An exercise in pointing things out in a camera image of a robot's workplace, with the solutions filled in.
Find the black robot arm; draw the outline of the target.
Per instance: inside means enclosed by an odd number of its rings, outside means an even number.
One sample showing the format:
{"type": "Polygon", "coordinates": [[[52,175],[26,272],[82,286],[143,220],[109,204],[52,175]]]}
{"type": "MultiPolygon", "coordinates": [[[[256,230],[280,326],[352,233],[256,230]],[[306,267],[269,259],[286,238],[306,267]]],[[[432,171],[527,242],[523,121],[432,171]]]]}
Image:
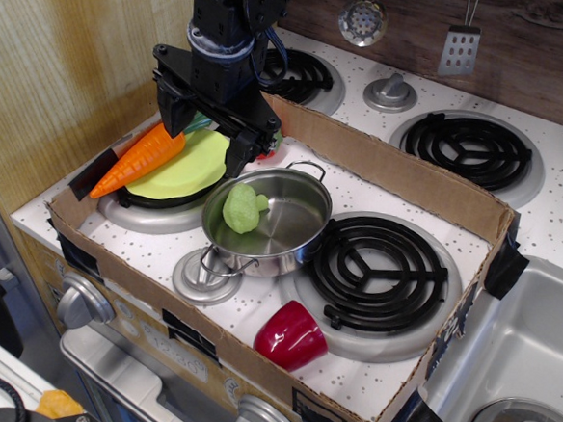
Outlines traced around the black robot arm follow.
{"type": "Polygon", "coordinates": [[[285,17],[288,1],[194,0],[186,35],[190,47],[153,49],[158,108],[167,132],[182,133],[195,113],[218,123],[230,139],[229,178],[276,147],[281,121],[261,90],[284,77],[262,70],[270,47],[287,58],[273,25],[285,17]]]}

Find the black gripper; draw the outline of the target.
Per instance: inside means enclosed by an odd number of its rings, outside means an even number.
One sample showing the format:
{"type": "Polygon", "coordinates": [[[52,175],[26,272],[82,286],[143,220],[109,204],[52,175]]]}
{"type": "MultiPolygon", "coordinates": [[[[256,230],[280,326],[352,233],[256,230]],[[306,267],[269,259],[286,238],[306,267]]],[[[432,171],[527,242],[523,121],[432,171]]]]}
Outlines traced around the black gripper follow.
{"type": "Polygon", "coordinates": [[[184,132],[196,112],[217,122],[231,137],[226,178],[238,177],[263,148],[271,148],[281,121],[263,97],[249,62],[211,62],[168,44],[155,45],[152,53],[158,109],[171,138],[184,132]]]}

